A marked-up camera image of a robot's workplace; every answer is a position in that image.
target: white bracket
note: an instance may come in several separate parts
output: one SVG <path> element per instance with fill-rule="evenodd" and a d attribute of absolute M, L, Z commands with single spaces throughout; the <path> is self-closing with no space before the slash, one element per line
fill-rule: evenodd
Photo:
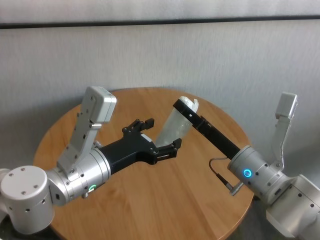
<path fill-rule="evenodd" d="M 278 119 L 278 122 L 275 125 L 276 129 L 271 144 L 275 156 L 275 161 L 271 166 L 278 171 L 282 171 L 285 167 L 283 147 L 291 126 L 291 119 L 294 117 L 298 103 L 297 98 L 296 94 L 283 92 L 275 111 L 275 118 Z"/>
<path fill-rule="evenodd" d="M 71 140 L 57 162 L 70 182 L 79 178 L 77 163 L 89 154 L 98 130 L 110 121 L 116 103 L 116 97 L 103 87 L 86 89 Z"/>

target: white wall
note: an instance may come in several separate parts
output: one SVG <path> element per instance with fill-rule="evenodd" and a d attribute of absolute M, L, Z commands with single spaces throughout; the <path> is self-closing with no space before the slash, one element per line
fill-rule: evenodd
<path fill-rule="evenodd" d="M 88 85 L 198 95 L 229 113 L 270 158 L 286 91 L 299 95 L 286 165 L 320 186 L 319 39 L 320 20 L 0 30 L 1 167 L 30 164 L 46 130 Z"/>

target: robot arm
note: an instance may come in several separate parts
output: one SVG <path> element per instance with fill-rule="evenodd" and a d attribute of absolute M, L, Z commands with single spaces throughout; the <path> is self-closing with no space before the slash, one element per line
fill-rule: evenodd
<path fill-rule="evenodd" d="M 106 146 L 94 144 L 98 129 L 109 122 L 115 104 L 116 98 L 104 88 L 88 87 L 73 135 L 57 167 L 44 171 L 21 166 L 0 171 L 0 207 L 19 233 L 28 235 L 45 229 L 54 217 L 53 205 L 88 197 L 111 175 L 135 162 L 153 165 L 177 156 L 181 139 L 156 147 L 141 133 L 154 126 L 152 118 L 145 122 L 137 119 L 124 127 L 118 141 Z"/>
<path fill-rule="evenodd" d="M 272 141 L 275 161 L 269 165 L 251 146 L 239 149 L 203 116 L 198 116 L 180 100 L 173 105 L 192 126 L 231 160 L 228 169 L 240 180 L 232 187 L 216 176 L 235 195 L 244 184 L 267 206 L 266 218 L 284 236 L 305 240 L 320 239 L 320 190 L 303 175 L 282 173 L 283 145 L 297 106 L 297 96 L 283 93 L 276 110 L 278 123 Z"/>

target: silver metal cylinder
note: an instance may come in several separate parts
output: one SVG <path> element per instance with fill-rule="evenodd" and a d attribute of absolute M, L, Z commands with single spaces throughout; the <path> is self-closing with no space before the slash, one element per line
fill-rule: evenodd
<path fill-rule="evenodd" d="M 284 236 L 293 238 L 316 221 L 319 211 L 319 206 L 292 185 L 266 210 L 266 218 Z"/>
<path fill-rule="evenodd" d="M 0 184 L 4 204 L 13 227 L 22 234 L 45 229 L 54 217 L 46 172 L 22 166 L 6 174 Z"/>
<path fill-rule="evenodd" d="M 228 169 L 268 205 L 290 185 L 291 178 L 270 167 L 251 146 L 239 151 L 229 163 Z"/>
<path fill-rule="evenodd" d="M 69 181 L 58 167 L 47 171 L 53 204 L 63 206 L 79 196 L 88 196 L 111 176 L 109 163 L 98 148 L 91 149 L 90 154 L 76 165 L 76 171 L 78 178 L 73 181 Z"/>

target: round wooden table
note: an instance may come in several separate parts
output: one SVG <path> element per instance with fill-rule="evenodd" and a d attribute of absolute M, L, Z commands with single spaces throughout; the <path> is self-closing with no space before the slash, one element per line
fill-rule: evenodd
<path fill-rule="evenodd" d="M 135 119 L 154 118 L 145 130 L 153 140 L 161 131 L 180 96 L 198 99 L 198 114 L 242 148 L 250 142 L 240 126 L 220 108 L 199 97 L 166 88 L 114 91 L 117 104 L 110 123 L 97 135 L 103 145 L 122 137 L 122 128 Z M 34 165 L 56 166 L 76 124 L 77 106 L 44 135 Z M 224 155 L 195 129 L 182 140 L 176 158 L 148 165 L 137 162 L 112 175 L 106 184 L 62 207 L 55 207 L 52 227 L 68 240 L 223 240 L 244 218 L 253 193 L 243 187 L 231 196 L 209 168 L 209 160 Z M 233 185 L 229 160 L 213 167 Z"/>

